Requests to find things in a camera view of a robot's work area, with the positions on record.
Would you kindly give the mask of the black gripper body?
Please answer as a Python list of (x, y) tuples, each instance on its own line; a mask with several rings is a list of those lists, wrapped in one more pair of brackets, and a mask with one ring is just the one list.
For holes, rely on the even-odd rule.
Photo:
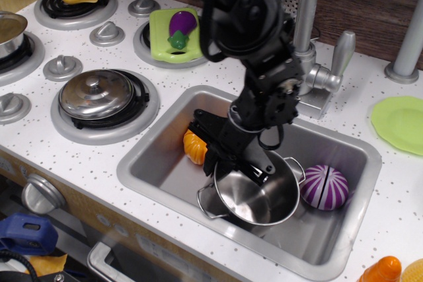
[(194, 111), (189, 129), (206, 144), (215, 143), (227, 151), (225, 172), (239, 170), (238, 162), (245, 161), (265, 171), (269, 177), (275, 174), (275, 166), (259, 143), (260, 131), (245, 131), (235, 125), (231, 118), (224, 118), (202, 109)]

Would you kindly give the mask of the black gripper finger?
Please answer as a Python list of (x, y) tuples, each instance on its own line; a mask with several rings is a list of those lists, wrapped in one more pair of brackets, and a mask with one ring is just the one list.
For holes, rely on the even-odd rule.
[(239, 170), (258, 186), (263, 186), (269, 178), (269, 174), (245, 161), (238, 162)]
[(207, 152), (204, 159), (203, 171), (206, 176), (211, 176), (217, 162), (227, 158), (227, 151), (215, 143), (208, 143), (206, 148)]

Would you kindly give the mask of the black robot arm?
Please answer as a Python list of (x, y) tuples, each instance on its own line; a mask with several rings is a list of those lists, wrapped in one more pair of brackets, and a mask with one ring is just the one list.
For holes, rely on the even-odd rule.
[(258, 185), (276, 172), (263, 131), (297, 116), (303, 70), (289, 43), (293, 24), (277, 0), (202, 0), (200, 47), (211, 62), (227, 57), (245, 66), (244, 87), (226, 117), (196, 110), (189, 128), (207, 145), (203, 169), (225, 161)]

